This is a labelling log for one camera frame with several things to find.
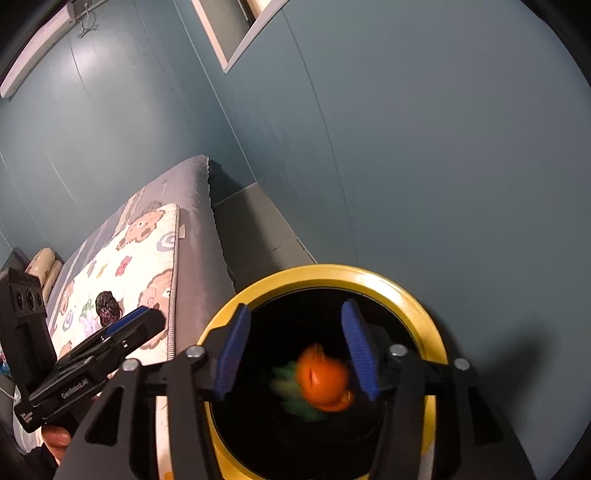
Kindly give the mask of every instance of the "human hand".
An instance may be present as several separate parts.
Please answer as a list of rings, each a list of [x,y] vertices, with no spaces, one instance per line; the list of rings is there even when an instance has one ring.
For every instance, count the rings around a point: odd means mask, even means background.
[[[41,438],[47,449],[55,457],[57,464],[61,464],[61,460],[66,454],[66,448],[72,441],[70,433],[66,429],[55,425],[44,425],[41,428]]]

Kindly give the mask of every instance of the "bed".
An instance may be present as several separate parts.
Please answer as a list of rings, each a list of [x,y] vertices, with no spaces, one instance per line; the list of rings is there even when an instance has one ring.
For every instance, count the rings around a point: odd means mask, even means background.
[[[215,227],[208,174],[204,156],[176,165],[134,194],[66,261],[47,303],[58,356],[100,327],[91,304],[97,291],[113,290],[119,300],[115,290],[129,290],[130,285],[136,290],[120,294],[124,313],[136,303],[146,304],[160,308],[168,320],[162,336],[131,356],[144,363],[165,361],[197,342],[235,294]],[[77,294],[82,301],[74,301]],[[25,451],[40,442],[38,434],[27,435],[16,420],[14,433]],[[169,461],[162,460],[161,478]]]

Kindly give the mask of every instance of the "yellow rim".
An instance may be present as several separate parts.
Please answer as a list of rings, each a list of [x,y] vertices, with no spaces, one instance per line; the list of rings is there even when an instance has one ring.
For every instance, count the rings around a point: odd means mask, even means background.
[[[199,339],[203,343],[210,330],[227,324],[239,303],[251,310],[280,295],[306,288],[333,287],[355,291],[384,305],[400,318],[413,337],[421,357],[431,362],[447,363],[443,341],[431,317],[412,295],[395,283],[375,273],[346,265],[308,265],[263,278],[226,303]],[[226,448],[213,421],[210,408],[207,421],[220,470],[226,480],[261,479],[244,467]],[[423,453],[435,437],[435,398],[427,397],[423,428]]]

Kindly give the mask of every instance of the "gray floor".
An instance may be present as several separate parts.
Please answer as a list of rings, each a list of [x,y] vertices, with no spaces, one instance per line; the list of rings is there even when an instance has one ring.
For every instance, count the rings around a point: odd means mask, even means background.
[[[236,291],[314,259],[255,183],[216,205],[217,232]]]

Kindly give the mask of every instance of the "blue gripper pad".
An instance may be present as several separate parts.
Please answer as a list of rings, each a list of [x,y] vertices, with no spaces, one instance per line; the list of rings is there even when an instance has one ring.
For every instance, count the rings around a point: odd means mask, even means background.
[[[379,395],[379,352],[357,302],[347,300],[343,303],[340,322],[359,386],[370,400],[375,400]]]
[[[230,332],[226,337],[222,353],[217,358],[215,379],[213,381],[213,393],[222,400],[232,390],[240,360],[251,331],[251,311],[244,304],[240,304],[228,327]]]

